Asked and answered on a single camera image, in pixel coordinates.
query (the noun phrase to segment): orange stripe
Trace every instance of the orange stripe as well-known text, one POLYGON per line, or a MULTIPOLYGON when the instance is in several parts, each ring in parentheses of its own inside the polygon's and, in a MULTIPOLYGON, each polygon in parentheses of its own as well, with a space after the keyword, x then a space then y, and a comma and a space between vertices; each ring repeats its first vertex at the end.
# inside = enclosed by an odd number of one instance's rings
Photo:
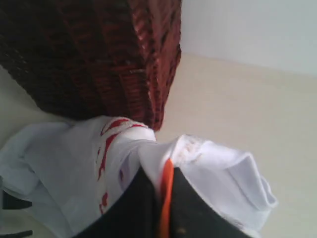
POLYGON ((160 185, 164 201, 160 218, 160 238, 169 238, 170 203, 172 200, 173 179, 174 165, 171 159, 168 159, 164 165, 162 182, 160 185))

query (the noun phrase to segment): wicker basket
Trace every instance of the wicker basket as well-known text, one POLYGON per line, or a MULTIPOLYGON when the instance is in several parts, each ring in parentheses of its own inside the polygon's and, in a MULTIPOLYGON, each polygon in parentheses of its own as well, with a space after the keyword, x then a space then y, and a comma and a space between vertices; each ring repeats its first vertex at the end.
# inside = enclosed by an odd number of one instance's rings
POLYGON ((1 0, 0 64, 44 111, 159 129, 179 63, 181 0, 1 0))

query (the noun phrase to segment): white fabric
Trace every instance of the white fabric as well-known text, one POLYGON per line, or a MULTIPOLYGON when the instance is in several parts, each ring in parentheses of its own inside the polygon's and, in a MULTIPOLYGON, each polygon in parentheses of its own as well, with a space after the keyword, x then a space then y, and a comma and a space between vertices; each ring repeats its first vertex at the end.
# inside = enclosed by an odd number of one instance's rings
POLYGON ((151 129, 124 118, 27 126, 0 151, 0 175, 7 191, 34 203, 32 216, 65 238, 107 212, 140 165, 159 193, 168 158, 212 209, 254 237, 277 205, 250 153, 187 135, 158 143, 151 129))

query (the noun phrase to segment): white wall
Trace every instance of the white wall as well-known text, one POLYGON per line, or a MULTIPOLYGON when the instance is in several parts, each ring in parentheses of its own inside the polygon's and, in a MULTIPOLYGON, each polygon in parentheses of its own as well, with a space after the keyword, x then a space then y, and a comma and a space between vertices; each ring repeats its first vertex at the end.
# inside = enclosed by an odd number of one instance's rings
POLYGON ((317 75, 317 0, 183 0, 182 48, 317 75))

